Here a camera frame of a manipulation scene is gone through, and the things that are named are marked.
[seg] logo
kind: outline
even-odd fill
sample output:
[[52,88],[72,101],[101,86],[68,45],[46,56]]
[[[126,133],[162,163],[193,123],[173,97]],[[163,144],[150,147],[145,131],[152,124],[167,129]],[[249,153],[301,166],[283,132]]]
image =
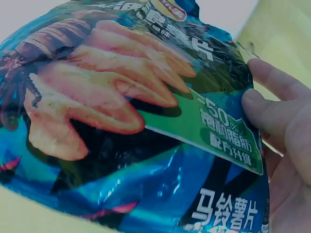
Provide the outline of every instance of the logo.
[[181,22],[187,18],[187,13],[174,0],[151,0],[152,4],[162,14]]

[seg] yellow background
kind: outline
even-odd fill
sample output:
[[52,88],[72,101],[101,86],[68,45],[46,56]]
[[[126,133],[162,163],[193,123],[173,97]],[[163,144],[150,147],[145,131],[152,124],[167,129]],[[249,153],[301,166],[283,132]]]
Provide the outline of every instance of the yellow background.
[[[310,0],[261,0],[238,41],[262,60],[311,87]],[[269,99],[276,97],[259,85]]]
[[[246,49],[253,42],[255,53],[260,58],[311,87],[310,16],[310,0],[261,0],[239,42]],[[275,99],[258,85],[256,88],[266,97]],[[0,229],[4,233],[111,232],[101,226],[55,213],[3,188],[0,188],[0,202]]]

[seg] potato chip bag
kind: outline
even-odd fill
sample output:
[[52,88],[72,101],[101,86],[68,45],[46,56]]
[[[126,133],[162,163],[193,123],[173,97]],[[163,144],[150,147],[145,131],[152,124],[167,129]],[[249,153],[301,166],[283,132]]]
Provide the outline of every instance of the potato chip bag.
[[252,75],[199,10],[75,0],[3,41],[1,184],[119,232],[268,233]]

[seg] hand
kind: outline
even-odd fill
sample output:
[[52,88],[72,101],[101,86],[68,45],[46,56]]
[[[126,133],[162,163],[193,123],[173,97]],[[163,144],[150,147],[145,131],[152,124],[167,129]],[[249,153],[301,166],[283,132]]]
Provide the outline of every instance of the hand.
[[270,180],[271,233],[311,231],[311,90],[259,59],[248,66],[254,80],[281,101],[265,100],[251,89],[243,98],[245,114],[261,130]]

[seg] white wall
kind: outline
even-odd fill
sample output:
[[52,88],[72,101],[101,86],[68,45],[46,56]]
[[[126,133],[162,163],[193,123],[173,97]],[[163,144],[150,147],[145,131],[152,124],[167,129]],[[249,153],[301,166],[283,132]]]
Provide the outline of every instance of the white wall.
[[[4,0],[0,7],[0,41],[26,23],[68,0]],[[196,0],[204,23],[237,38],[259,0]]]

